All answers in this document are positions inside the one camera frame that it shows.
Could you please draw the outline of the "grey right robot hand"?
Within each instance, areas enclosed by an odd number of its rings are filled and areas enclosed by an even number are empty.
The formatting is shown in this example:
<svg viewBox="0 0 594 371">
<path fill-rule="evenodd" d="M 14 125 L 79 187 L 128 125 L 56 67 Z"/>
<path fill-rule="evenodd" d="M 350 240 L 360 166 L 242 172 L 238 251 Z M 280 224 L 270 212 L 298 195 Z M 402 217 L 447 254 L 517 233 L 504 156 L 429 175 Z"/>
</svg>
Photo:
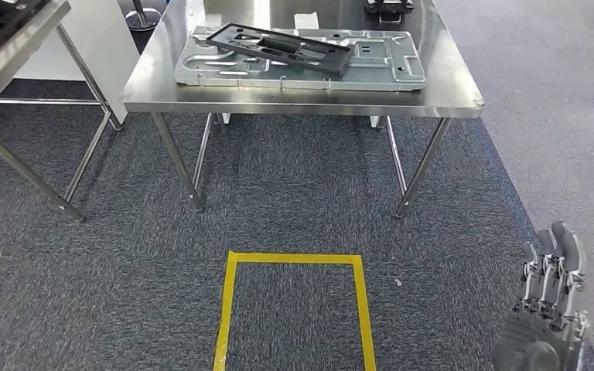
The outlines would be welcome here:
<svg viewBox="0 0 594 371">
<path fill-rule="evenodd" d="M 495 370 L 580 370 L 589 329 L 585 249 L 562 220 L 523 245 L 520 287 L 495 341 Z"/>
</svg>

